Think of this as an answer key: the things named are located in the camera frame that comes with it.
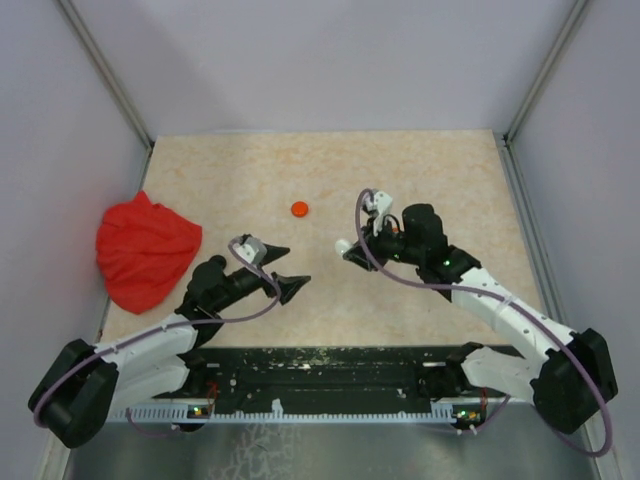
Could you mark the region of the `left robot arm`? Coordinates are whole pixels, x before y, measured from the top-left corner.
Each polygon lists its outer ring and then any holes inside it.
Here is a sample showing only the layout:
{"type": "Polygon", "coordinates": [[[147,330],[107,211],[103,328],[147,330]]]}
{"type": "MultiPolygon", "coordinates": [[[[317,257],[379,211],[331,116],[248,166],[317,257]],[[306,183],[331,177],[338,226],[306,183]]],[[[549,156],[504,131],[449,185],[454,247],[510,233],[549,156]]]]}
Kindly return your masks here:
{"type": "Polygon", "coordinates": [[[230,242],[229,251],[241,268],[226,273],[221,255],[200,263],[182,303],[154,326],[112,343],[67,343],[28,400],[34,423],[74,449],[91,440],[114,413],[177,391],[201,394],[208,373],[196,350],[227,324],[221,312],[261,291],[271,303],[247,317],[258,319],[290,302],[311,280],[265,272],[266,265],[289,253],[287,247],[244,235],[230,242]]]}

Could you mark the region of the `white round charging case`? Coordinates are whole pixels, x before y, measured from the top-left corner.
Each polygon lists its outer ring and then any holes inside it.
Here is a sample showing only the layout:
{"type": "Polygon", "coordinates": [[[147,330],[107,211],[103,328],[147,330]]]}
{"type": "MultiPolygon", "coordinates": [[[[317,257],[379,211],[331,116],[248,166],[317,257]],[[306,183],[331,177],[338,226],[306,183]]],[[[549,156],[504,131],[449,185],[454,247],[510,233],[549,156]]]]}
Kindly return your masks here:
{"type": "Polygon", "coordinates": [[[343,256],[352,247],[353,247],[353,243],[347,239],[338,239],[334,244],[335,251],[339,256],[343,256]]]}

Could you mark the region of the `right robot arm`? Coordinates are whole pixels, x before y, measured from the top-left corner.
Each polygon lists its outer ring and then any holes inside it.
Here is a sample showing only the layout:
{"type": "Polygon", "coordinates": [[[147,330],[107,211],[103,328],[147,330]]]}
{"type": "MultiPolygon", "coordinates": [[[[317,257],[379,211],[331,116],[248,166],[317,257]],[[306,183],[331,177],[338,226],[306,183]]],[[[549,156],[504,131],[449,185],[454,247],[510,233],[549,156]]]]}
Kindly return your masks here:
{"type": "Polygon", "coordinates": [[[429,393],[466,396],[486,387],[528,403],[561,434],[575,433],[596,414],[610,431],[606,405],[618,386],[603,336],[591,328],[577,332],[512,294],[478,259],[449,243],[432,205],[412,204],[396,219],[392,204],[383,191],[363,191],[354,213],[357,239],[337,243],[339,255],[400,284],[438,292],[517,352],[468,342],[447,358],[444,386],[429,393]]]}

